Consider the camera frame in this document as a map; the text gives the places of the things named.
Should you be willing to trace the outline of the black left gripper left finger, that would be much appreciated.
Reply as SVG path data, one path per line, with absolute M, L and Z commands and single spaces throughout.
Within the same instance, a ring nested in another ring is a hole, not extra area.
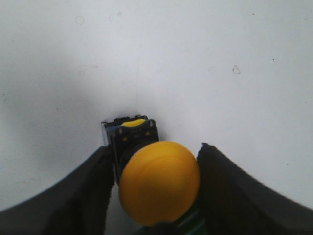
M 100 147 L 54 186 L 1 211 L 0 233 L 102 235 L 113 185 L 113 153 Z

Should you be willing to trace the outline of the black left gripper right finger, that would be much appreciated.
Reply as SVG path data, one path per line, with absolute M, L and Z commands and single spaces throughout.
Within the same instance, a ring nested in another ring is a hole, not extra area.
M 215 146 L 198 152 L 201 212 L 210 235 L 311 235 L 313 211 L 243 171 Z

